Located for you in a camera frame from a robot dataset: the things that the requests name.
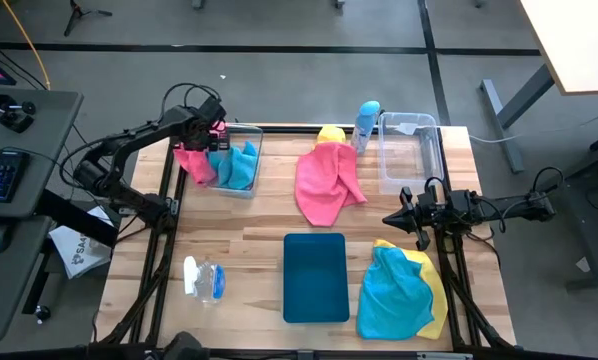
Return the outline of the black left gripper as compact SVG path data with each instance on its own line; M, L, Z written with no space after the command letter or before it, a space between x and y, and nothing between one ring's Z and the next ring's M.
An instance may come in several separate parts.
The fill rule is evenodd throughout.
M191 133L184 137L185 150L227 151L230 149L230 135L223 118L212 121L199 119L190 130Z

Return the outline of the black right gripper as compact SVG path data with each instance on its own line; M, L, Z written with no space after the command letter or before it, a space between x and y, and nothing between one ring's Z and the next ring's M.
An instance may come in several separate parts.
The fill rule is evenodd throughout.
M423 228L436 227L441 223L445 205L439 202L435 186L427 186L417 196L416 203L413 202L413 197L411 189L403 187L400 192L402 208L384 217L382 222L407 233L415 233L417 249L426 250L431 240Z

